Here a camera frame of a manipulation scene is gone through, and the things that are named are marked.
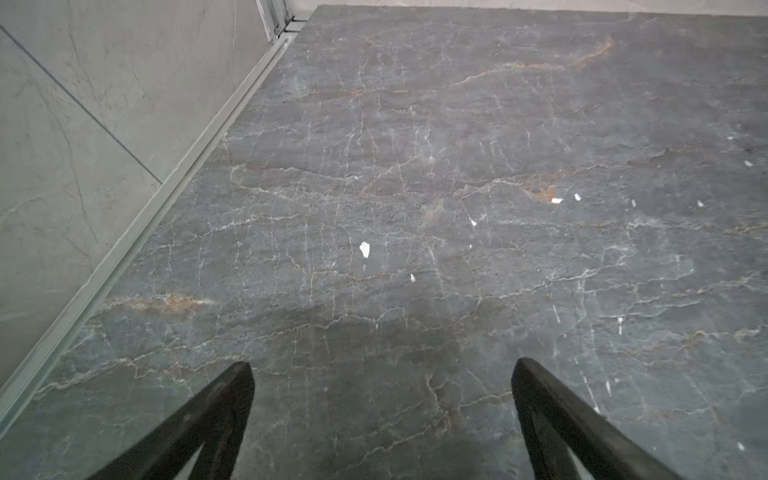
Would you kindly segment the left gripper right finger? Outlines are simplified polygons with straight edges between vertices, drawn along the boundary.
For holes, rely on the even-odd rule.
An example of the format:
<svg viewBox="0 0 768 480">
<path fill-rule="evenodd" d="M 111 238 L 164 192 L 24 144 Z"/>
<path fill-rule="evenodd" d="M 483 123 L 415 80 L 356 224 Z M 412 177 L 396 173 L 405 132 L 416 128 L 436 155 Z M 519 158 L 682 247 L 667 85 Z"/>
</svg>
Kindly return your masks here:
<svg viewBox="0 0 768 480">
<path fill-rule="evenodd" d="M 595 479 L 678 479 L 532 358 L 511 378 L 521 431 L 537 479 L 578 479 L 576 461 Z"/>
</svg>

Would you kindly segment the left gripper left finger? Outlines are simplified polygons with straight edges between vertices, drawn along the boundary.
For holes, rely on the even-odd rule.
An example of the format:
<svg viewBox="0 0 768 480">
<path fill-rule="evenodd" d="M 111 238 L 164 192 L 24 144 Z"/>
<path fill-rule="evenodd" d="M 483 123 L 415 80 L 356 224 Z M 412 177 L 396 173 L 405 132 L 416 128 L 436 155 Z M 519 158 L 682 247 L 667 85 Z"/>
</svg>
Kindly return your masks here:
<svg viewBox="0 0 768 480">
<path fill-rule="evenodd" d="M 191 479 L 229 479 L 247 427 L 255 382 L 235 362 L 93 479 L 174 479 L 191 458 Z"/>
</svg>

